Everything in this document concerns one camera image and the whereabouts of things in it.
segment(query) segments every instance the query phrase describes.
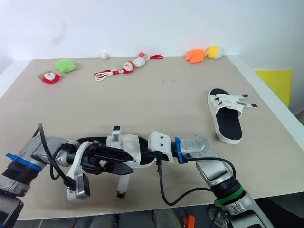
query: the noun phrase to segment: plush toy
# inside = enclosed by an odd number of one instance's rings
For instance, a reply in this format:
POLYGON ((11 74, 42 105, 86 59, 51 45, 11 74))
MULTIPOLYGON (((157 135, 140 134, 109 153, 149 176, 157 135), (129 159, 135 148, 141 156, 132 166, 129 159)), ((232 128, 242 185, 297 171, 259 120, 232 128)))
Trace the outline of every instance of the plush toy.
POLYGON ((107 60, 109 58, 109 55, 105 52, 102 52, 99 54, 99 57, 103 60, 107 60))
POLYGON ((75 69, 75 63, 71 59, 62 59, 54 64, 54 68, 61 73, 68 73, 75 69))
POLYGON ((204 58, 206 56, 206 52, 203 49, 195 49, 188 52, 188 55, 186 56, 186 60, 191 63, 199 63, 203 62, 204 58))
POLYGON ((219 46, 210 46, 207 49, 208 58, 219 59, 223 56, 224 51, 219 46))
POLYGON ((53 83, 57 82, 60 79, 60 75, 55 74, 52 71, 47 71, 47 72, 39 75, 39 78, 44 83, 53 84, 53 83))
POLYGON ((98 72, 94 74, 95 80, 97 82, 102 81, 104 79, 106 79, 107 77, 111 76, 111 75, 118 75, 118 74, 129 74, 132 73, 134 71, 134 67, 142 67, 143 65, 145 65, 146 61, 149 59, 163 59, 163 56, 161 55, 155 55, 155 56, 147 56, 145 53, 141 52, 139 53, 138 57, 131 61, 128 61, 126 63, 124 63, 123 68, 122 69, 118 69, 118 70, 104 70, 102 72, 98 72))

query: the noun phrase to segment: beige tabletop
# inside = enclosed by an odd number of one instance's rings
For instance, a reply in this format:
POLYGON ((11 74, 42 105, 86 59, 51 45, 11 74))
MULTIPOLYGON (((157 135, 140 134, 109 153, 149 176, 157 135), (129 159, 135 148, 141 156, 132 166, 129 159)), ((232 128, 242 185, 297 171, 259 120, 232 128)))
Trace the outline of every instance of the beige tabletop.
MULTIPOLYGON (((62 74, 53 85, 38 75, 54 70, 55 59, 33 60, 0 99, 0 171, 17 154, 42 122, 47 136, 78 139, 105 136, 114 125, 122 133, 143 138, 159 131, 171 138, 205 136, 214 152, 234 163, 237 179, 254 198, 304 190, 304 152, 257 92, 228 58, 191 64, 183 57, 150 60, 129 75, 96 82, 93 74, 121 67, 133 58, 75 59, 76 70, 62 74), (240 119, 243 139, 237 145, 215 137, 207 94, 222 88, 248 94, 258 109, 244 110, 240 119)), ((66 199, 62 181, 51 180, 46 167, 22 199, 19 219, 46 219, 167 208, 159 190, 156 165, 135 170, 124 199, 116 197, 118 176, 88 174, 91 197, 80 204, 66 199)), ((164 163, 165 194, 169 201, 195 187, 207 187, 189 162, 164 163)), ((176 206, 212 203, 210 192, 195 192, 176 206)))

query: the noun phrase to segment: red and white rope toy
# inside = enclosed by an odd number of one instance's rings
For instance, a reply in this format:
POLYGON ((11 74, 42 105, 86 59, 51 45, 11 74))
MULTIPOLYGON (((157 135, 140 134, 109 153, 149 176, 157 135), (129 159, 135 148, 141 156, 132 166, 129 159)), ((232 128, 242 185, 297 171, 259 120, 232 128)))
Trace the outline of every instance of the red and white rope toy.
POLYGON ((124 63, 122 69, 104 70, 102 72, 98 72, 98 73, 94 74, 95 80, 97 82, 99 82, 99 81, 106 79, 107 77, 109 77, 111 75, 132 73, 134 71, 134 67, 137 67, 137 68, 142 67, 143 65, 145 65, 146 61, 149 59, 163 59, 163 56, 155 55, 155 56, 149 57, 145 53, 141 52, 141 53, 139 53, 138 57, 135 60, 133 60, 132 62, 128 61, 128 62, 124 63))

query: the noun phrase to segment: slipper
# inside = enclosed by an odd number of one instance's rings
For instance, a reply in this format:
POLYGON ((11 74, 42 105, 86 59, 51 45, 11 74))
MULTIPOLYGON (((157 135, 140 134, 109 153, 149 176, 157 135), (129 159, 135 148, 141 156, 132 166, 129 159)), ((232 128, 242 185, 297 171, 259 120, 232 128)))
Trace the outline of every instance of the slipper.
POLYGON ((241 141, 243 135, 239 118, 243 108, 257 108, 256 104, 240 102, 243 98, 248 98, 248 95, 233 96, 222 89, 212 89, 208 95, 215 132, 224 143, 237 144, 241 141))

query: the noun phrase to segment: yellow plush toy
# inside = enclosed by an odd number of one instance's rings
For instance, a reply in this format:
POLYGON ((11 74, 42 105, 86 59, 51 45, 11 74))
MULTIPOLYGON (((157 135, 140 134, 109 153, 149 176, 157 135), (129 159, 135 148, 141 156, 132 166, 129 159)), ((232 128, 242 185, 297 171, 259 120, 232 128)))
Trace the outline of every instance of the yellow plush toy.
POLYGON ((207 57, 212 59, 219 59, 223 56, 224 51, 219 46, 210 46, 207 49, 207 57))

